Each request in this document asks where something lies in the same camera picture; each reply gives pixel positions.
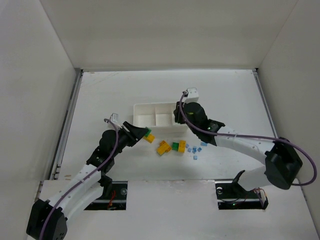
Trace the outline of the green lego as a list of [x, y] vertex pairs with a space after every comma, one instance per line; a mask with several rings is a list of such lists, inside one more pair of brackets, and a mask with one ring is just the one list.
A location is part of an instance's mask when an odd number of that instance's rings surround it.
[[149, 135], [150, 135], [150, 133], [151, 133], [151, 129], [150, 128], [146, 128], [147, 129], [147, 132], [146, 132], [146, 134], [143, 136], [144, 138], [147, 138]]

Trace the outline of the yellow long lego brick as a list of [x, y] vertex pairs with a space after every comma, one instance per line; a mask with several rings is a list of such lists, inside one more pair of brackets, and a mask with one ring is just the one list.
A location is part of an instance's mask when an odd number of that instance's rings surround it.
[[155, 140], [155, 136], [149, 133], [148, 135], [145, 135], [143, 139], [146, 140], [148, 143], [152, 144], [153, 141]]

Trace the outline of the yellow curved lego brick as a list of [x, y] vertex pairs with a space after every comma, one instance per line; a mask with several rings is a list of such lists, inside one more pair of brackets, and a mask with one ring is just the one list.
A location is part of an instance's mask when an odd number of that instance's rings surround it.
[[186, 149], [186, 141], [185, 140], [180, 140], [179, 141], [179, 144], [178, 144], [178, 152], [179, 153], [184, 153], [185, 152], [185, 149]]

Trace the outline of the green small lego brick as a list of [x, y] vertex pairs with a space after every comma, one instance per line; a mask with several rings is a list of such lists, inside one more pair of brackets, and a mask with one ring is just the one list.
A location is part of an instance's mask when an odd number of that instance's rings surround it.
[[174, 150], [174, 151], [178, 151], [178, 150], [179, 150], [179, 143], [178, 143], [178, 142], [173, 142], [173, 143], [171, 144], [171, 148], [172, 148], [172, 150]]

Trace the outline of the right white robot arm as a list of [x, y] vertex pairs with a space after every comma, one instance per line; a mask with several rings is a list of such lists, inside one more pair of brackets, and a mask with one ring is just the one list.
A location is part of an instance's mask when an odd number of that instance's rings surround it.
[[186, 124], [202, 142], [227, 148], [249, 156], [262, 168], [240, 171], [234, 180], [245, 190], [273, 185], [288, 190], [303, 163], [292, 144], [285, 138], [243, 137], [222, 122], [209, 119], [197, 102], [177, 102], [174, 121]]

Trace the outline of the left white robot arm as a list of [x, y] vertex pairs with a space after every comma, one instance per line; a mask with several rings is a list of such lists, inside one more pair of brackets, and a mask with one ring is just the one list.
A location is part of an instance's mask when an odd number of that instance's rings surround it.
[[38, 199], [32, 206], [26, 234], [35, 240], [63, 240], [68, 226], [81, 211], [97, 198], [108, 194], [113, 180], [107, 172], [115, 164], [115, 157], [125, 147], [133, 147], [150, 131], [124, 122], [103, 132], [97, 148], [82, 169], [54, 196]]

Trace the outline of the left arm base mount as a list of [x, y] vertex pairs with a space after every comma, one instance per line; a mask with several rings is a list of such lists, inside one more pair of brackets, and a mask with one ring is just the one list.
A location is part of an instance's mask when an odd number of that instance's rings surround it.
[[85, 211], [124, 211], [127, 208], [128, 181], [113, 181], [103, 176], [98, 181], [103, 187], [102, 195], [90, 203]]

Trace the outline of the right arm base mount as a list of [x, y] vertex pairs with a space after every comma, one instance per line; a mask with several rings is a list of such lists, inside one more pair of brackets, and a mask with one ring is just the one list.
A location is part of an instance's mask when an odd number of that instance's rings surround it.
[[215, 193], [219, 210], [266, 210], [269, 200], [262, 188], [245, 190], [239, 179], [245, 171], [240, 171], [233, 179], [217, 180]]

